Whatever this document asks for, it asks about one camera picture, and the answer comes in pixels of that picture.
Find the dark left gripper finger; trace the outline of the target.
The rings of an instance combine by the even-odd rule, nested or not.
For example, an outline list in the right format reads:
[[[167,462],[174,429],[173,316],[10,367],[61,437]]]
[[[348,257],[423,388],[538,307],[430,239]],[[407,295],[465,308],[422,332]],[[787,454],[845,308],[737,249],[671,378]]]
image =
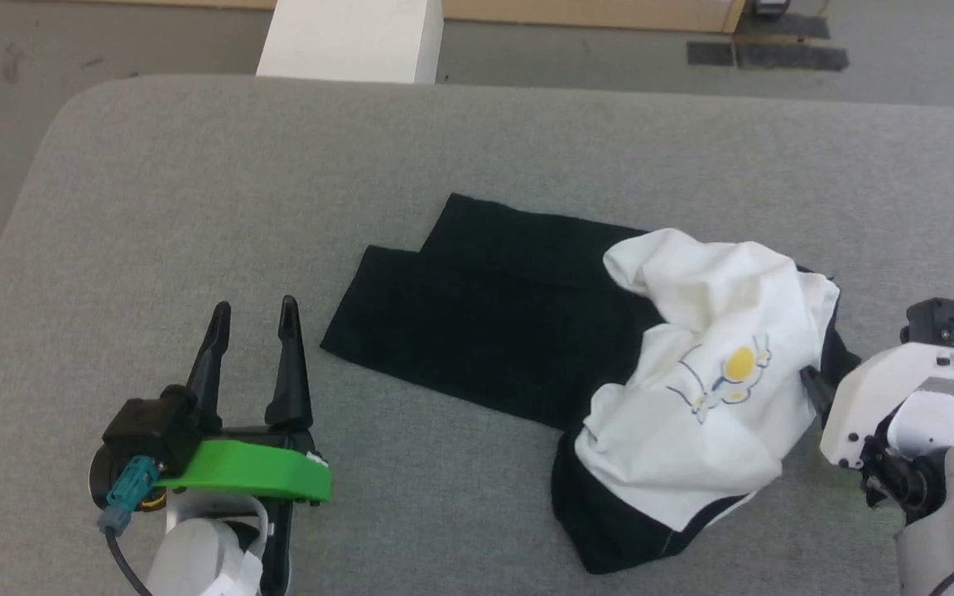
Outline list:
[[[313,425],[306,351],[296,298],[284,295],[277,325],[282,344],[275,392],[265,410],[265,423],[273,429],[309,430]]]
[[[221,301],[215,306],[207,332],[190,367],[186,388],[195,397],[193,417],[200,433],[219,433],[222,419],[217,415],[222,358],[229,347],[231,306]]]

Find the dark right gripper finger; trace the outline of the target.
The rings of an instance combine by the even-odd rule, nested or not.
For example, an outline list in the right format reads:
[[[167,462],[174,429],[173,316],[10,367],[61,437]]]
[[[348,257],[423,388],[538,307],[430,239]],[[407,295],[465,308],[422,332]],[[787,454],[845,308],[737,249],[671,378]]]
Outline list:
[[[825,429],[834,399],[836,399],[836,389],[825,379],[821,370],[812,366],[807,366],[800,371],[799,377],[802,387],[805,388],[807,399],[817,413],[819,426]]]

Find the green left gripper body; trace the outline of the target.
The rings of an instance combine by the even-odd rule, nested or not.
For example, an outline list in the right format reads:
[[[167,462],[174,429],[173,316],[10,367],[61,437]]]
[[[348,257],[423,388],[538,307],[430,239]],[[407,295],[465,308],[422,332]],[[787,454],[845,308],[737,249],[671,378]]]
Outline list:
[[[185,470],[163,473],[156,486],[328,502],[332,498],[332,472],[309,430],[249,427],[205,438]]]

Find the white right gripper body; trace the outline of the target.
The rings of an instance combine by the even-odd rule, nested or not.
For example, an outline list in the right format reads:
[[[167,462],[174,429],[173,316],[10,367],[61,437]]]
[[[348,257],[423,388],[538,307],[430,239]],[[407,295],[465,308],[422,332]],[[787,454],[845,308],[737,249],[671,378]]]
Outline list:
[[[954,381],[954,347],[909,342],[871,356],[832,399],[819,449],[830,464],[862,467],[862,440],[930,378]]]

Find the white and black raglan shirt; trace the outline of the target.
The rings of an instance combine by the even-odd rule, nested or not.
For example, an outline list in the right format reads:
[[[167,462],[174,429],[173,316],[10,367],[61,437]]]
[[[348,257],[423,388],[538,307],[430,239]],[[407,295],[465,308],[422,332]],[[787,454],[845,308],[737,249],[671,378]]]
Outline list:
[[[366,249],[321,342],[347,362],[561,430],[552,509],[590,574],[673,557],[743,501],[715,499],[674,531],[576,456],[595,390],[631,376],[641,332],[663,322],[601,265],[636,235],[453,194],[420,252]]]

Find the long black floor mat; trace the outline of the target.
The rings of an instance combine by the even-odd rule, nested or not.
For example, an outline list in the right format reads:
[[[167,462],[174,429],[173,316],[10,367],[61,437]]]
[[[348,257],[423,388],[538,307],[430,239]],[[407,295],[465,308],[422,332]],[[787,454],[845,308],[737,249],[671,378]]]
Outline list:
[[[688,41],[687,64],[741,70],[811,70],[841,72],[850,65],[847,50],[807,44],[738,44]]]

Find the white square pillar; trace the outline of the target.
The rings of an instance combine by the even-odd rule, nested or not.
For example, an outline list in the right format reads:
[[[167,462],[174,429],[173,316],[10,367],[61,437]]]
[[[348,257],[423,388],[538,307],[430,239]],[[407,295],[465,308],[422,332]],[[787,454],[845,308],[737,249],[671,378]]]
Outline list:
[[[277,0],[258,78],[432,84],[442,0]]]

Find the wooden baseboard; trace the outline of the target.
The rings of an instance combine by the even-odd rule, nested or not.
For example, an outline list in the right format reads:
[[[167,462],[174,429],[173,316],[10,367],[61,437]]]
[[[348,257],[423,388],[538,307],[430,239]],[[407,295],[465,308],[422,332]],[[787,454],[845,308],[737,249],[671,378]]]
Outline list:
[[[279,0],[50,0],[270,12]],[[454,22],[731,34],[754,0],[440,0]]]

